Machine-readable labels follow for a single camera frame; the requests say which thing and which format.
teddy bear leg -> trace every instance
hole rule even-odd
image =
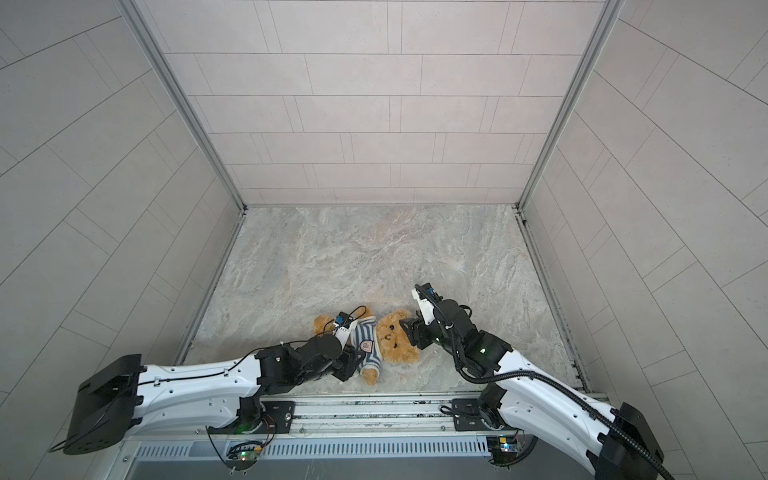
[[[371,386],[374,386],[376,380],[379,379],[379,371],[376,369],[363,369],[362,372],[360,372],[360,375],[362,376],[362,379]]]

gray marble surface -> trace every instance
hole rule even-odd
[[[509,206],[257,208],[247,214],[186,364],[306,339],[321,313],[365,303],[381,318],[412,312],[414,283],[469,305],[479,329],[573,384],[562,339]],[[468,391],[437,346],[378,383],[327,376],[295,393]]]

white wall tile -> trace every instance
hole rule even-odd
[[[259,15],[259,24],[264,33],[266,47],[270,53],[281,53],[283,47],[280,45],[280,37],[277,36],[275,21],[272,19],[272,8],[267,0],[256,0],[253,2],[256,6],[256,13]]]
[[[203,202],[210,208],[210,211],[216,215],[218,219],[221,216],[221,212],[227,206],[227,203],[231,200],[230,192],[221,183],[220,178],[216,178],[205,190],[203,194]]]
[[[483,204],[487,188],[416,188],[416,204]]]
[[[94,342],[106,346],[107,348],[112,344],[114,338],[118,335],[115,330],[101,325],[99,322],[95,322],[94,320],[84,316],[82,313],[75,312],[74,310],[72,310],[69,315],[67,315],[67,318],[61,324],[61,327],[69,330],[70,332],[84,336],[89,340],[93,340]]]
[[[675,61],[644,112],[737,197],[768,178],[768,105],[687,58]]]
[[[308,188],[302,165],[233,165],[243,188]]]
[[[567,163],[551,191],[571,225],[576,241],[584,249],[605,225],[603,216]]]
[[[768,472],[768,442],[748,443],[745,446],[760,471]]]
[[[267,205],[334,204],[332,188],[263,188],[260,199]]]
[[[723,287],[723,292],[739,310],[755,333],[768,343],[768,263]]]
[[[750,53],[739,63],[728,81],[738,88],[745,88],[768,63],[768,36],[763,35]]]
[[[496,54],[508,4],[404,2],[402,52]]]
[[[544,229],[549,231],[554,226],[554,223],[558,221],[562,212],[545,182],[538,182],[533,195],[531,195],[531,201],[536,205],[536,211],[541,217]]]
[[[627,172],[719,285],[768,260],[768,229],[661,130]]]
[[[489,188],[487,204],[516,204],[523,194],[522,188]]]
[[[388,164],[325,164],[315,165],[320,188],[390,187]]]
[[[589,322],[592,317],[604,310],[608,301],[605,299],[598,281],[581,253],[576,238],[568,225],[552,240],[552,247],[560,260],[560,266],[565,278],[571,285],[571,291],[581,309],[584,320]]]
[[[160,190],[155,201],[176,225],[182,227],[213,179],[214,172],[208,160],[196,150]]]
[[[664,77],[667,76],[667,72],[672,68],[672,65],[674,65],[674,62],[679,56],[680,54],[671,48],[667,48],[664,55],[661,55],[661,60],[659,60],[659,63],[656,64],[656,67],[650,73],[650,77],[648,77],[643,84],[640,93],[638,93],[637,97],[632,101],[637,108],[640,108],[641,110],[645,108],[645,105],[650,100],[650,96],[656,92],[657,88],[659,88],[659,84],[664,80]]]
[[[2,58],[6,64],[10,64],[24,58],[22,51],[19,50],[18,47],[11,41],[11,39],[8,38],[8,36],[2,31],[0,31],[0,58]]]
[[[448,134],[445,164],[511,164],[515,161],[522,134]]]
[[[66,440],[68,431],[59,430],[52,445]],[[96,453],[85,455],[65,455],[63,452],[45,453],[40,465],[35,469],[31,480],[45,480],[56,478],[58,480],[82,480],[94,461]]]
[[[109,236],[109,233],[103,231],[96,223],[93,223],[90,218],[83,215],[83,213],[77,208],[67,215],[64,219],[70,227],[74,228],[85,238],[95,243],[97,247],[101,248],[105,253],[112,254],[116,248],[118,248],[118,242]]]
[[[699,263],[654,292],[744,442],[765,439],[768,349]]]
[[[683,349],[615,237],[605,242],[589,265],[641,367]]]
[[[163,280],[156,273],[152,276],[152,280],[149,281],[149,286],[154,288],[157,291],[157,293],[167,298],[171,303],[175,302],[176,299],[179,298],[179,291],[173,288],[173,286],[171,286],[170,283]],[[144,296],[147,294],[151,294],[151,292],[148,292],[145,290],[144,293],[142,293],[141,295]]]
[[[315,95],[418,95],[420,55],[307,55]]]
[[[75,309],[119,330],[173,240],[154,217],[142,215]]]
[[[688,247],[682,247],[661,265],[654,268],[648,275],[644,276],[643,281],[648,289],[654,292],[660,286],[672,280],[678,273],[696,262],[696,257],[688,250]]]
[[[208,134],[225,164],[262,164],[250,134]]]
[[[447,134],[435,134],[435,147],[432,151],[432,163],[441,164],[445,156],[445,142],[448,140]]]
[[[170,176],[149,141],[142,141],[80,202],[78,209],[120,242]]]
[[[565,95],[580,55],[532,55],[520,95]]]
[[[639,28],[725,78],[763,36],[767,16],[760,0],[653,2]]]
[[[616,22],[594,70],[634,100],[667,47],[624,22]]]
[[[157,275],[181,291],[213,229],[213,224],[199,208],[192,210],[157,268]]]
[[[352,134],[358,164],[432,163],[434,134]]]
[[[512,53],[581,55],[602,5],[527,2]]]
[[[581,361],[584,364],[595,361],[600,357],[600,354],[598,353],[597,347],[594,345],[594,340],[589,333],[587,323],[584,321],[584,316],[581,315],[578,303],[571,292],[571,287],[565,279],[565,274],[563,273],[560,262],[555,260],[552,265],[550,265],[548,273],[551,279],[552,288],[555,291],[555,296],[558,299],[562,316],[565,318],[565,323],[573,336],[576,350],[581,357]]]
[[[112,93],[74,41],[3,68],[0,84],[0,146],[16,158],[29,155]]]
[[[523,188],[531,175],[531,165],[494,165],[480,166],[476,187]]]
[[[560,97],[501,97],[491,131],[545,134],[552,126],[561,102]]]
[[[653,122],[595,73],[590,75],[576,111],[624,166],[654,129]]]
[[[603,144],[576,112],[571,114],[563,129],[558,148],[581,181],[584,181],[603,152]]]
[[[389,97],[389,131],[400,132],[400,97]]]
[[[167,90],[160,83],[160,79],[154,70],[141,75],[141,83],[144,84],[149,94],[152,95],[152,99],[157,104],[157,107],[160,108],[160,111],[163,112],[164,117],[176,111],[174,101],[170,99]]]
[[[402,2],[387,2],[387,53],[402,53]]]
[[[615,318],[614,311],[609,306],[606,306],[597,315],[587,320],[587,328],[594,335],[599,329],[613,322]]]
[[[123,85],[150,69],[149,61],[122,18],[89,30],[88,37]]]
[[[66,127],[48,146],[95,187],[163,119],[144,84],[134,81]]]
[[[30,55],[118,16],[113,4],[98,0],[9,0],[0,5],[0,28]]]
[[[252,2],[146,0],[171,52],[267,52]]]
[[[168,230],[168,233],[173,235],[174,237],[179,234],[179,230],[181,230],[181,227],[179,227],[176,222],[168,214],[165,213],[165,210],[163,210],[163,207],[157,204],[157,202],[152,202],[147,208],[147,212],[154,217],[155,220],[160,222],[160,225],[165,227],[165,230]]]
[[[484,109],[483,97],[403,97],[402,131],[477,132]]]
[[[464,187],[469,165],[466,164],[402,164],[401,187]]]
[[[296,103],[304,131],[389,131],[387,97],[296,97]]]
[[[217,262],[221,257],[222,250],[230,239],[238,217],[237,210],[227,209],[216,222],[214,230],[210,233],[205,247],[203,247],[197,262],[194,264],[194,268],[190,272],[190,278],[198,285],[208,287],[216,270]]]
[[[343,164],[337,134],[263,134],[273,164]]]
[[[203,290],[192,280],[184,284],[179,300],[170,311],[152,350],[147,355],[146,363],[170,365],[173,362],[174,353],[194,317],[195,310],[200,305],[203,293]]]
[[[722,403],[718,405],[720,399],[715,399],[701,375],[693,372],[661,383],[654,393],[699,478],[760,480],[760,471],[723,414]],[[712,455],[715,448],[729,461]]]
[[[187,95],[212,95],[200,64],[193,53],[166,53],[170,65],[182,90]]]
[[[520,17],[523,14],[525,3],[509,2],[507,18],[504,22],[504,31],[502,39],[498,43],[498,52],[500,55],[509,55],[512,53],[512,47],[515,45],[515,39],[518,36],[520,27]]]
[[[27,257],[90,189],[46,146],[0,177],[0,279]]]
[[[334,188],[338,204],[412,204],[412,188]]]
[[[0,390],[13,389],[108,257],[61,223],[0,286]]]
[[[645,378],[648,379],[648,383],[650,383],[651,386],[695,371],[696,366],[690,361],[690,357],[685,350],[680,353],[675,353],[672,356],[668,356],[666,359],[659,360],[643,369]]]
[[[683,246],[616,160],[608,161],[589,194],[640,276],[648,275]]]
[[[87,32],[81,33],[80,35],[74,37],[72,40],[74,40],[74,43],[78,44],[80,50],[88,58],[88,61],[91,63],[91,65],[93,65],[101,79],[104,80],[104,83],[107,84],[110,90],[116,92],[123,88],[122,82],[118,80],[118,77],[114,74],[112,67],[109,66],[107,61],[99,52],[98,48],[96,48],[96,45],[94,45],[94,42],[88,37]]]
[[[312,93],[303,55],[200,53],[195,57],[214,95]]]
[[[293,131],[282,97],[217,95],[195,98],[214,133]]]
[[[485,109],[482,112],[482,120],[480,121],[480,130],[478,133],[487,134],[491,131],[491,125],[493,123],[493,117],[496,115],[496,106],[498,105],[498,97],[486,97]]]
[[[517,95],[529,60],[527,55],[424,55],[421,94]]]
[[[680,448],[654,392],[650,389],[637,360],[632,356],[632,350],[619,324],[611,322],[606,325],[594,334],[594,342],[598,345],[600,357],[619,400],[629,403],[643,413],[663,450]]]
[[[77,385],[106,352],[76,333],[56,330],[0,406],[0,463],[9,478],[31,477],[74,405]]]
[[[384,2],[271,2],[284,53],[387,53]]]

striped sweater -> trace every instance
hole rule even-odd
[[[360,320],[357,327],[352,331],[349,341],[358,350],[366,352],[366,358],[362,360],[359,371],[364,369],[374,369],[379,371],[382,364],[382,354],[379,351],[379,341],[376,339],[376,324],[378,320],[375,317],[368,317]]]

brown teddy bear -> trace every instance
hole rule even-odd
[[[391,363],[415,363],[419,361],[420,351],[408,341],[406,332],[400,326],[400,320],[412,318],[408,310],[397,309],[376,322],[370,309],[366,308],[349,341],[366,352],[366,358],[360,364],[360,375],[368,385],[375,385],[379,379],[379,367],[382,360]],[[321,315],[315,318],[315,335],[334,328],[334,318]]]

